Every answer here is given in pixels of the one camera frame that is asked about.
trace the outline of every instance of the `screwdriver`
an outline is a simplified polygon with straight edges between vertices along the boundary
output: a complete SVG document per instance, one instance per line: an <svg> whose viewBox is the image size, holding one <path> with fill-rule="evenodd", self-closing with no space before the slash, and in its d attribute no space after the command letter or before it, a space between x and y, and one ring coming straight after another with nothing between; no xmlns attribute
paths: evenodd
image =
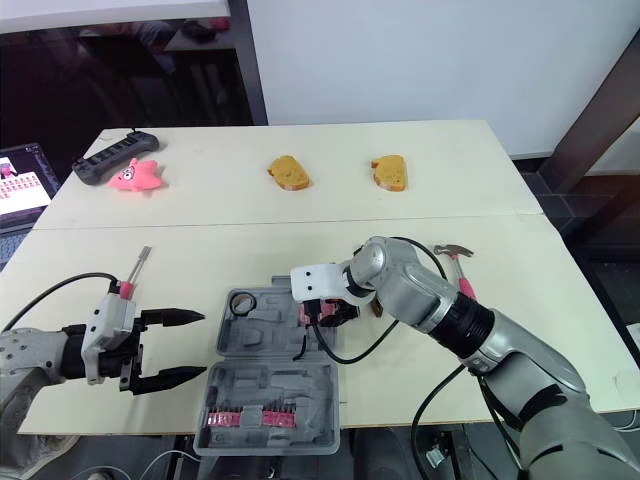
<svg viewBox="0 0 640 480"><path fill-rule="evenodd" d="M129 278L127 278L126 282L120 282L120 298L129 300L131 298L131 295L133 295L133 282L135 282L136 278L138 277L138 273L142 268L142 264L149 256L149 252L151 252L151 247L142 247L140 255L138 255L138 260L133 266L133 270L131 270L131 273L129 274Z"/></svg>

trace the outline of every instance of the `monitor screen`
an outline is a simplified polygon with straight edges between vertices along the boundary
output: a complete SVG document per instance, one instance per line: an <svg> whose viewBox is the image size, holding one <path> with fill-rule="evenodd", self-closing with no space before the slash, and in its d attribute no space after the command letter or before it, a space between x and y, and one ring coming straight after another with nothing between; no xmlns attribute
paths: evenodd
<svg viewBox="0 0 640 480"><path fill-rule="evenodd" d="M59 188L38 144L0 150L0 230L34 223Z"/></svg>

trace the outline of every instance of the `open toolbox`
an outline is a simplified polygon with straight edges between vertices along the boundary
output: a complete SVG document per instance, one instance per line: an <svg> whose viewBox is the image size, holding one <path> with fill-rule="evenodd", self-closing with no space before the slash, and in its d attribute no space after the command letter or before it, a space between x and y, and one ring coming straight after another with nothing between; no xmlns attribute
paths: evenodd
<svg viewBox="0 0 640 480"><path fill-rule="evenodd" d="M201 456L329 455L340 446L338 370L307 328L289 277L232 290L194 450ZM321 328L329 346L335 328Z"/></svg>

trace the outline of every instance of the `bread slice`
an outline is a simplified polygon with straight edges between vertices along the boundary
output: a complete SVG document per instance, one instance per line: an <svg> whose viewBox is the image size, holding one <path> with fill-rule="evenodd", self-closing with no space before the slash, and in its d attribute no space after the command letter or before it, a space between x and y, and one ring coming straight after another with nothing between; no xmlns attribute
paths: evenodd
<svg viewBox="0 0 640 480"><path fill-rule="evenodd" d="M376 183L392 192L402 192L407 188L407 167L401 155L385 155L371 162L375 168L373 178Z"/></svg>
<svg viewBox="0 0 640 480"><path fill-rule="evenodd" d="M310 183L307 172L291 155L276 158L267 171L285 190L302 190Z"/></svg>

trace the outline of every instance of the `laptop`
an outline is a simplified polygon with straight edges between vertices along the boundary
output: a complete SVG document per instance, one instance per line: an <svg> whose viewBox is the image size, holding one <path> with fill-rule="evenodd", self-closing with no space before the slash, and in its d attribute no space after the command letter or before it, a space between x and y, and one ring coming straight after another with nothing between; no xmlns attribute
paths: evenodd
<svg viewBox="0 0 640 480"><path fill-rule="evenodd" d="M0 150L0 271L59 188L37 143Z"/></svg>

